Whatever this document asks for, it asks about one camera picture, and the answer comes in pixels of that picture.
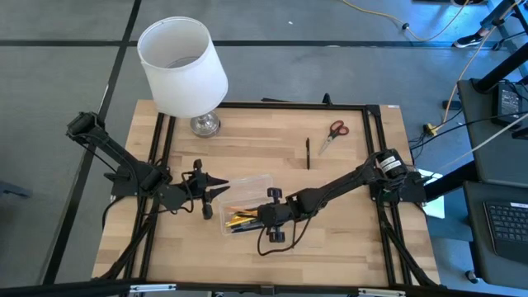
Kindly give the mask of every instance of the yellow cable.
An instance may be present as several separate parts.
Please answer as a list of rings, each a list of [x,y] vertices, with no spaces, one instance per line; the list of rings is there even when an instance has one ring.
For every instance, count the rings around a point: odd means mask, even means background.
[[[499,20],[502,20],[509,12],[512,8],[514,8],[515,5],[519,4],[522,0],[518,0],[517,2],[513,3],[502,15],[501,17],[499,17]],[[469,60],[469,62],[465,65],[464,67],[464,70],[462,70],[462,73],[460,74],[459,78],[456,80],[455,82],[455,86],[453,87],[453,91],[451,92],[451,96],[449,97],[449,101],[447,102],[447,106],[445,107],[445,114],[444,114],[444,120],[442,120],[441,124],[436,126],[434,128],[434,131],[438,131],[441,127],[444,126],[444,124],[446,123],[447,121],[447,116],[449,115],[449,107],[451,105],[451,102],[453,101],[453,97],[455,96],[455,92],[456,92],[456,83],[462,79],[462,76],[464,76],[464,73],[466,72],[466,70],[468,70],[468,67],[469,65],[471,64],[471,62],[473,62],[473,59],[475,59],[475,57],[477,56],[477,54],[479,53],[480,49],[482,49],[482,46],[484,45],[484,42],[486,42],[486,40],[488,39],[489,36],[491,36],[491,34],[493,33],[493,31],[495,31],[495,29],[497,29],[497,27],[493,27],[489,33],[486,35],[486,37],[484,37],[484,39],[482,39],[482,41],[480,42],[480,46],[477,48],[477,51],[473,54],[473,57],[471,57],[471,59]]]
[[[347,2],[347,0],[342,0],[342,1],[346,5],[348,5],[349,7],[355,8],[355,9],[357,9],[360,12],[366,12],[366,13],[370,13],[370,14],[373,14],[373,15],[376,15],[376,16],[381,16],[381,17],[388,17],[389,19],[393,19],[393,20],[397,21],[398,23],[400,23],[402,25],[405,24],[405,22],[403,22],[402,20],[398,19],[396,16],[391,16],[391,15],[389,15],[387,13],[383,13],[383,12],[373,12],[373,11],[366,10],[364,8],[358,7],[358,6],[354,5],[354,4],[351,4],[351,3]],[[453,16],[451,21],[449,23],[447,23],[447,25],[444,27],[444,29],[440,30],[440,32],[438,32],[436,35],[434,35],[431,38],[425,38],[425,39],[424,38],[420,38],[420,37],[416,36],[416,34],[414,34],[414,32],[409,27],[407,27],[405,30],[409,31],[409,33],[411,33],[412,37],[414,37],[418,41],[433,40],[436,37],[438,37],[440,34],[444,33],[444,31],[451,25],[451,23],[453,23],[453,21],[455,21],[456,17],[462,12],[462,10],[468,5],[468,3],[469,3],[469,0],[465,0],[464,6],[462,6],[460,8],[460,10],[456,13],[456,15]]]

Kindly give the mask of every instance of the lamp base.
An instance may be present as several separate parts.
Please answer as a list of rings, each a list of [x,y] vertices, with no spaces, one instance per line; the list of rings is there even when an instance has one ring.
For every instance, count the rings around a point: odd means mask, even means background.
[[[213,111],[193,117],[191,119],[191,129],[198,137],[213,137],[220,130],[220,119]]]

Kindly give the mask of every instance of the white cable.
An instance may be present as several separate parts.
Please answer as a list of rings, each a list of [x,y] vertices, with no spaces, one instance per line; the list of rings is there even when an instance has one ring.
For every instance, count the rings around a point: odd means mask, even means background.
[[[522,2],[523,0],[517,0],[515,3],[513,3],[502,15],[501,17],[499,17],[499,20],[503,20],[504,17],[506,17],[506,15],[510,12],[510,10],[512,8],[514,8],[515,5],[518,5],[520,2]],[[482,49],[482,46],[484,45],[484,42],[486,42],[486,40],[488,39],[489,36],[491,36],[491,34],[495,31],[495,29],[497,29],[497,27],[493,27],[489,32],[488,34],[484,37],[484,39],[482,41],[480,41],[480,46],[478,47],[477,51],[475,52],[475,54],[473,55],[473,57],[471,57],[471,59],[469,60],[469,62],[465,65],[464,67],[464,70],[462,70],[462,73],[460,74],[459,78],[456,80],[455,82],[455,86],[453,87],[453,91],[451,92],[451,96],[449,97],[449,100],[447,101],[447,106],[445,107],[445,114],[444,114],[444,119],[442,120],[442,122],[434,127],[432,130],[434,131],[438,131],[441,127],[444,126],[444,124],[446,123],[447,121],[447,116],[449,115],[449,107],[451,105],[451,102],[453,101],[453,97],[455,96],[455,92],[456,92],[456,83],[462,79],[462,76],[464,76],[466,70],[468,70],[468,67],[469,65],[471,64],[471,62],[473,62],[473,59],[477,56],[477,54],[479,53],[480,49]]]
[[[495,133],[494,135],[492,135],[490,138],[484,140],[481,144],[477,145],[476,147],[474,147],[473,149],[471,149],[470,151],[468,151],[467,153],[463,154],[462,156],[456,158],[455,160],[445,164],[444,166],[438,168],[437,172],[439,172],[442,168],[444,167],[447,167],[449,165],[451,165],[452,163],[455,163],[457,161],[459,161],[460,159],[462,159],[463,157],[469,155],[470,153],[476,151],[477,149],[480,149],[482,148],[484,145],[486,145],[488,142],[492,141],[493,139],[495,139],[497,136],[499,136],[500,134],[502,134],[504,131],[510,129],[513,125],[517,124],[518,122],[524,120],[526,117],[528,117],[528,113],[523,115],[522,117],[518,118],[517,120],[513,121],[511,124],[507,125],[506,127],[502,128],[502,130],[498,131],[497,133]]]

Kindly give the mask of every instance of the clear plastic container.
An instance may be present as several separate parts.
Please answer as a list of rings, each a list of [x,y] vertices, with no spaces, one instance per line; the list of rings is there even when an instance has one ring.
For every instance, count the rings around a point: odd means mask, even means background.
[[[273,187],[273,178],[269,175],[248,177],[231,181],[229,190],[222,193],[218,199],[218,213],[220,213],[220,230],[223,235],[243,234],[245,232],[233,232],[243,229],[247,224],[258,227],[258,223],[244,222],[238,227],[226,226],[240,210],[255,209],[262,204],[270,203],[273,198],[267,196],[267,189]]]

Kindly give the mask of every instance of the red scissor handle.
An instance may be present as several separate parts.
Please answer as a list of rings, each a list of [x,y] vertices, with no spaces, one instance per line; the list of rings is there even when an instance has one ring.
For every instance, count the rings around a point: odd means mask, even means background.
[[[329,136],[336,138],[338,135],[347,135],[348,132],[350,132],[350,130],[345,126],[345,123],[342,120],[336,120],[330,125]]]

